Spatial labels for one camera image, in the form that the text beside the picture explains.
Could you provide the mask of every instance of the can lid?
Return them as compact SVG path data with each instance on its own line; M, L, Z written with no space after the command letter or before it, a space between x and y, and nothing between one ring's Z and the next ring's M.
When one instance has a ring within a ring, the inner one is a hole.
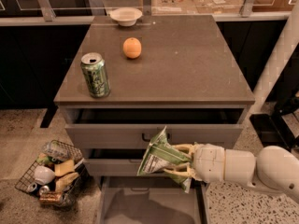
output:
M81 61L85 64L95 64L99 63L102 61L102 56L99 53L96 52L91 52L85 54L82 58Z

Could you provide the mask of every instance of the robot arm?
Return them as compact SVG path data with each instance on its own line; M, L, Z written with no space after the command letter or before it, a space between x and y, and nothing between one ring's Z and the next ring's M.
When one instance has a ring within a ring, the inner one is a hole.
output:
M266 194L282 192L299 203L299 160L282 147L265 147L257 157L247 151L207 145L177 145L188 152L192 163L175 169L164 169L170 174L192 177L210 182L235 182L247 189Z

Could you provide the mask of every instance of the white pole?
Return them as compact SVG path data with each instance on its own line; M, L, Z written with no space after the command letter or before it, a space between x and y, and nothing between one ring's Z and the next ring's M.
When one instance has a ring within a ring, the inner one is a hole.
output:
M281 72L292 56L299 43L299 1L292 9L267 64L254 88L255 104L251 107L250 114L261 113L262 106L269 93L277 82Z

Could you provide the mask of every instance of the concrete floor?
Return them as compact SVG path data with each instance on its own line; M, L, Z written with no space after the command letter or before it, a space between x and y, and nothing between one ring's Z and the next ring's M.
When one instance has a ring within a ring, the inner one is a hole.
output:
M95 223L101 194L93 178L86 182L69 210L41 205L38 199L14 188L42 145L53 139L72 144L59 110L49 128L40 129L44 114L43 109L0 110L0 222ZM256 155L261 148L251 123L245 120L235 149ZM299 205L285 195L271 197L232 183L211 184L206 195L212 224L298 223Z

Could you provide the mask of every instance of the basket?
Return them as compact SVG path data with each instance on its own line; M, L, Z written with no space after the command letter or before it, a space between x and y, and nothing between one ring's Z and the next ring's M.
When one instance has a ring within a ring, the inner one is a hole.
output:
M78 148L75 148L71 145L62 143L57 140L53 140L53 141L55 141L56 144L58 144L60 147L67 149L73 157L77 157L78 155L81 156L81 152ZM38 162L35 161L29 167L29 169L26 171L26 173L20 178L20 180L15 185L15 189L25 192L26 194L29 194L31 196L37 197L36 195L29 193L27 191L27 189L28 189L28 186L31 185L35 181L34 173L35 173L35 169L38 165L40 165L40 164L38 164ZM84 181L89 176L84 164L81 164L77 168L76 172L78 172L79 177L73 182L73 184L71 185L71 188L68 191L64 192L62 203L56 204L56 206L66 207L66 206L71 206L75 203L76 197L79 194L81 186L83 185Z

